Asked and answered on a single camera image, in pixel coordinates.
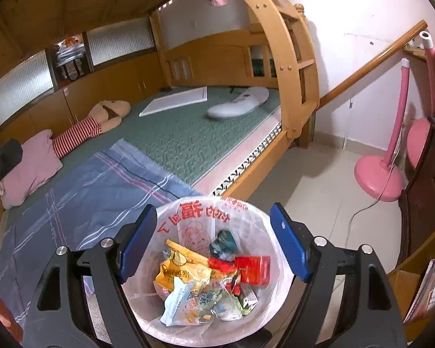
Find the yellow snack bag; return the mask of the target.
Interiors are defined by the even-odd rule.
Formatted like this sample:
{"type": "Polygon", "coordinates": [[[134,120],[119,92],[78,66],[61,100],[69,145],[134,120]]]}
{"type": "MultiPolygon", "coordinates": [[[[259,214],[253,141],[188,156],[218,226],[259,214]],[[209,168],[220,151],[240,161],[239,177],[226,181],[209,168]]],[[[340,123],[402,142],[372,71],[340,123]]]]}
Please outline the yellow snack bag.
{"type": "Polygon", "coordinates": [[[155,278],[156,285],[172,291],[175,277],[180,277],[185,283],[190,280],[202,283],[211,279],[212,269],[208,266],[208,258],[172,240],[166,240],[166,246],[170,253],[159,266],[159,273],[155,278]]]}

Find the striped plush doll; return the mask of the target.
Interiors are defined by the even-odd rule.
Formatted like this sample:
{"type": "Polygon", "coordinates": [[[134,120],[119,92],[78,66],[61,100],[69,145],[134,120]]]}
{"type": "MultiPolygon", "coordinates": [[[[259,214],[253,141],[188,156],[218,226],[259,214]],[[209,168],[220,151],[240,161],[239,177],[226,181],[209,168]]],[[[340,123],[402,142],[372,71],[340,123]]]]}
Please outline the striped plush doll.
{"type": "Polygon", "coordinates": [[[127,101],[99,102],[84,119],[52,140],[55,154],[61,159],[88,139],[113,130],[130,112],[131,105],[127,101]]]}

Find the green bed mat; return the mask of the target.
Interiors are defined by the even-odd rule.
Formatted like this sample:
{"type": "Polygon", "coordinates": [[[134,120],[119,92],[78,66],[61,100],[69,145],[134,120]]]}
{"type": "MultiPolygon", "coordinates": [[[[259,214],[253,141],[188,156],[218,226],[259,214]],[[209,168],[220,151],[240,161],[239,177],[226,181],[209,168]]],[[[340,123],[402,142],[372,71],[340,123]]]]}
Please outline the green bed mat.
{"type": "Polygon", "coordinates": [[[140,116],[154,99],[135,104],[122,124],[112,131],[91,138],[63,158],[63,167],[46,184],[26,198],[21,205],[9,210],[15,220],[33,206],[45,193],[55,187],[78,165],[94,153],[111,147],[124,139],[143,154],[175,174],[189,185],[197,183],[214,165],[223,160],[274,112],[280,110],[279,90],[270,89],[268,100],[248,115],[235,119],[215,120],[206,114],[208,108],[236,99],[243,87],[209,86],[207,101],[140,116]]]}

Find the red wrapper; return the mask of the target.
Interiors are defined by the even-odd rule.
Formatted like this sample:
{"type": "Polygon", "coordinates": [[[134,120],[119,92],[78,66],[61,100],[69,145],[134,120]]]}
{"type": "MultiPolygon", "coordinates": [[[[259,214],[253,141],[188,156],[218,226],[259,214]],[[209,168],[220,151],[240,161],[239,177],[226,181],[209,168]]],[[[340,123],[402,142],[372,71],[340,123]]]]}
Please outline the red wrapper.
{"type": "Polygon", "coordinates": [[[266,286],[270,281],[271,257],[240,256],[232,262],[209,258],[208,266],[224,275],[240,274],[240,281],[254,286],[266,286]]]}

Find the green wrapper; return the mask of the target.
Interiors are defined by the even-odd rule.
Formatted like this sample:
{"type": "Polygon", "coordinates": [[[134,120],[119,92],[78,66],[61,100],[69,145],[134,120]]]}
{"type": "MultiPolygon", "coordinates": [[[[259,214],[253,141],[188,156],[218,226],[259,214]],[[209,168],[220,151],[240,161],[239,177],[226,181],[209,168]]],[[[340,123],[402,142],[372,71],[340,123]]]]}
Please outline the green wrapper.
{"type": "Polygon", "coordinates": [[[254,306],[244,307],[241,296],[233,294],[235,282],[229,277],[211,282],[198,296],[198,321],[200,324],[213,320],[225,322],[241,320],[249,315],[254,306]]]}

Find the blue plaid blanket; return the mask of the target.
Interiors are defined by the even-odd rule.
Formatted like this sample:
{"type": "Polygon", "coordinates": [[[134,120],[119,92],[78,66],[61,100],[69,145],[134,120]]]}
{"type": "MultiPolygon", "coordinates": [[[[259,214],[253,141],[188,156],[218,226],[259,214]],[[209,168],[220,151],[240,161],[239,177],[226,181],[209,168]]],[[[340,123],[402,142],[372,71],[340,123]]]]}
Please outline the blue plaid blanket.
{"type": "Polygon", "coordinates": [[[195,195],[123,139],[91,155],[7,223],[0,297],[15,322],[25,325],[37,283],[58,247],[88,249],[136,221],[148,204],[160,207],[195,195]]]}

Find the wooden wall cabinet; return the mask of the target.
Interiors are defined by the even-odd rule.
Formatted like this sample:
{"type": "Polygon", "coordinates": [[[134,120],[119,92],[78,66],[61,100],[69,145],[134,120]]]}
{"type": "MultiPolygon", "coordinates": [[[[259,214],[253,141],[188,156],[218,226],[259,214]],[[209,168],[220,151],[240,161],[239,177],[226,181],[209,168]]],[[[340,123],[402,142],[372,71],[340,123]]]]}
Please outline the wooden wall cabinet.
{"type": "Polygon", "coordinates": [[[86,75],[63,89],[39,97],[0,126],[0,145],[14,138],[23,143],[34,134],[50,129],[63,133],[85,118],[100,101],[126,101],[135,105],[166,86],[159,55],[148,51],[127,57],[86,75]]]}

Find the stacked papers on shelf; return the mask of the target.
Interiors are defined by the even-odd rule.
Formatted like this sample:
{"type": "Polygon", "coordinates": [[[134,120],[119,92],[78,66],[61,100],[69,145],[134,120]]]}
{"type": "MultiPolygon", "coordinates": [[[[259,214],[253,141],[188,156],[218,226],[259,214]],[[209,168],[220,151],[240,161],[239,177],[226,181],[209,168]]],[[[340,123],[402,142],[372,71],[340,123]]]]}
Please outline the stacked papers on shelf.
{"type": "Polygon", "coordinates": [[[74,82],[89,72],[82,34],[76,34],[55,44],[54,60],[57,80],[74,82]]]}

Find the trash bin with bag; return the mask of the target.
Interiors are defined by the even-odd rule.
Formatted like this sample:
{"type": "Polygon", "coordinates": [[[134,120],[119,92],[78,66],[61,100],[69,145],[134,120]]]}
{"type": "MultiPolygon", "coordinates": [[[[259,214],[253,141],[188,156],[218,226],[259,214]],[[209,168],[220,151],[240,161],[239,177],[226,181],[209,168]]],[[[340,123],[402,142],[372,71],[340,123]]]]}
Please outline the trash bin with bag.
{"type": "Polygon", "coordinates": [[[269,216],[229,197],[191,196],[158,211],[123,289],[141,329],[163,342],[236,342],[279,311],[294,279],[269,216]]]}

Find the wooden stair handrail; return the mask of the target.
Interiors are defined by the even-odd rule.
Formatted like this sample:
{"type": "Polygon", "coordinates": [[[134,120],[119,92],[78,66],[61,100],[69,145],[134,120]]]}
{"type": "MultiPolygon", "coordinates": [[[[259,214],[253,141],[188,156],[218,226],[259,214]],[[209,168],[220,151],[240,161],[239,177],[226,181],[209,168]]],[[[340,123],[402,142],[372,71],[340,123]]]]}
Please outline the wooden stair handrail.
{"type": "Polygon", "coordinates": [[[425,31],[427,27],[428,25],[425,20],[420,20],[418,23],[413,25],[407,32],[405,32],[397,40],[393,41],[390,45],[388,45],[387,48],[375,55],[372,60],[368,61],[355,73],[350,75],[344,81],[339,83],[339,85],[326,93],[326,95],[320,99],[318,109],[325,107],[327,104],[336,99],[341,93],[345,92],[355,83],[366,77],[370,72],[383,64],[383,62],[391,58],[397,52],[403,50],[408,42],[410,42],[412,39],[415,39],[415,37],[417,37],[418,34],[420,34],[422,31],[425,31]]]}

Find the pink pillow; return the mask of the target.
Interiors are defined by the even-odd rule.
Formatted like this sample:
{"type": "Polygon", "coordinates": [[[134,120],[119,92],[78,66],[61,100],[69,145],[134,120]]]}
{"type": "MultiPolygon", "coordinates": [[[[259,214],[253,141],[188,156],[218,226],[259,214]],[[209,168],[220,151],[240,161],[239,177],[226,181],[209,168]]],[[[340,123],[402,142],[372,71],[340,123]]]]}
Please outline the pink pillow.
{"type": "Polygon", "coordinates": [[[53,148],[51,130],[29,138],[22,144],[21,162],[1,181],[3,208],[9,210],[22,205],[62,167],[63,163],[53,148]]]}

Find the books in wooden shelf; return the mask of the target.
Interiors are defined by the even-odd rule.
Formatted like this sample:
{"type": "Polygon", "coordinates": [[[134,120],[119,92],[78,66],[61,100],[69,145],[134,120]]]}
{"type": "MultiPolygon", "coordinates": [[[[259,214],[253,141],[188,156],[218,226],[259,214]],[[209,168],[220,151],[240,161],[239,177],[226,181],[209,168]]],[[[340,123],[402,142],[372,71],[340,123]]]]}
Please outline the books in wooden shelf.
{"type": "Polygon", "coordinates": [[[435,313],[435,257],[417,269],[396,269],[389,275],[408,343],[415,340],[435,313]]]}

